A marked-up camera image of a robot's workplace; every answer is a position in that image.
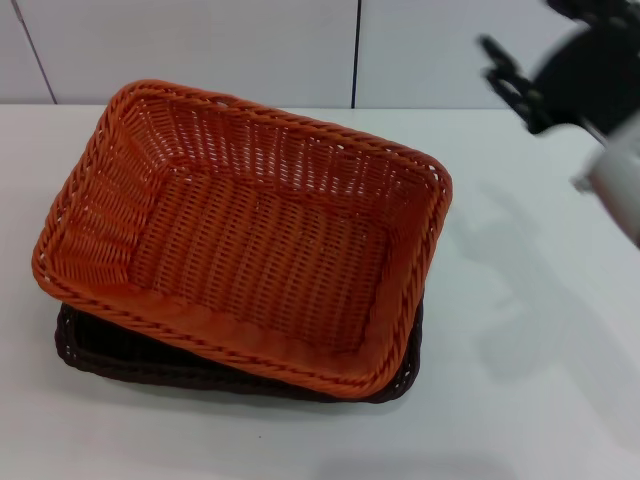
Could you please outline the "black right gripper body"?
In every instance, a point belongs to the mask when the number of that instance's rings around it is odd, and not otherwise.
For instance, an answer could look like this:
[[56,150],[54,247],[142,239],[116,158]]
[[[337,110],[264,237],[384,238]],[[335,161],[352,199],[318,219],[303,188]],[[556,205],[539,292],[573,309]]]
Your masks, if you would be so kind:
[[529,131],[587,122],[608,136],[639,111],[639,29],[598,24],[551,54],[533,80]]

